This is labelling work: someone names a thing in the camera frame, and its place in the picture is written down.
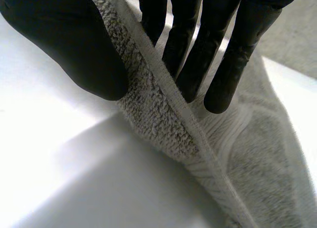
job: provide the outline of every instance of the gloved finger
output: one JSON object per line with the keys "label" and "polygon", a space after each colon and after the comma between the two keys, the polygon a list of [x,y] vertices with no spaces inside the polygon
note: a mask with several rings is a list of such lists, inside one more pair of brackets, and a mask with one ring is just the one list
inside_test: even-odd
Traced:
{"label": "gloved finger", "polygon": [[176,80],[177,87],[188,103],[195,100],[239,2],[240,0],[203,0],[201,25],[196,41]]}
{"label": "gloved finger", "polygon": [[141,24],[155,46],[165,26],[167,0],[139,0]]}
{"label": "gloved finger", "polygon": [[230,42],[204,98],[208,111],[219,114],[227,110],[261,36],[281,12],[269,5],[241,1]]}
{"label": "gloved finger", "polygon": [[171,0],[173,27],[163,53],[163,61],[173,78],[184,63],[193,38],[202,0]]}
{"label": "gloved finger", "polygon": [[81,88],[111,101],[126,94],[126,69],[92,0],[0,0],[0,12]]}

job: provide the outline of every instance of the gray towel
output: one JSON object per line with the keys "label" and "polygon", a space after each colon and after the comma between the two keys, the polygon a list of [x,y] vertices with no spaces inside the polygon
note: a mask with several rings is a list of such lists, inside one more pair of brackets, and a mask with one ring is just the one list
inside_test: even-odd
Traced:
{"label": "gray towel", "polygon": [[129,91],[117,102],[125,118],[191,172],[229,215],[227,227],[317,227],[305,159],[257,52],[229,109],[211,114],[203,98],[214,70],[188,105],[125,0],[94,2],[128,70]]}

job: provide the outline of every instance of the black glove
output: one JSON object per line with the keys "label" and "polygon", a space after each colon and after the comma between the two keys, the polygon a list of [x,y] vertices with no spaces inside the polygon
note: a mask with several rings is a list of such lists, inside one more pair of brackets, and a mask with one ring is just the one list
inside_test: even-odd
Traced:
{"label": "black glove", "polygon": [[81,88],[111,101],[126,94],[127,72],[92,0],[0,0],[0,12]]}
{"label": "black glove", "polygon": [[[261,36],[278,18],[282,8],[292,1],[204,0],[197,39],[178,74],[192,40],[201,0],[171,0],[174,21],[163,61],[176,79],[184,99],[190,103],[196,98],[228,24],[241,2],[229,45],[204,99],[208,111],[216,114],[224,112]],[[140,0],[142,25],[154,45],[163,30],[166,4],[167,0]]]}

